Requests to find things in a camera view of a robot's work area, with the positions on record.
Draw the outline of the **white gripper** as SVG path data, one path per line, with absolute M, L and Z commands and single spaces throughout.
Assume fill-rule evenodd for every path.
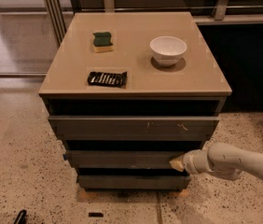
M 208 152 L 206 150 L 191 150 L 184 156 L 173 158 L 170 160 L 171 167 L 183 172 L 185 169 L 189 174 L 197 175 L 202 173 L 212 173 L 212 163 L 208 159 Z

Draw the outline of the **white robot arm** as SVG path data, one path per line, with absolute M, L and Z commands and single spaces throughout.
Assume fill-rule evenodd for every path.
M 263 153 L 244 150 L 226 143 L 214 143 L 201 150 L 191 150 L 169 161 L 179 172 L 206 173 L 221 179 L 239 179 L 246 172 L 263 180 Z

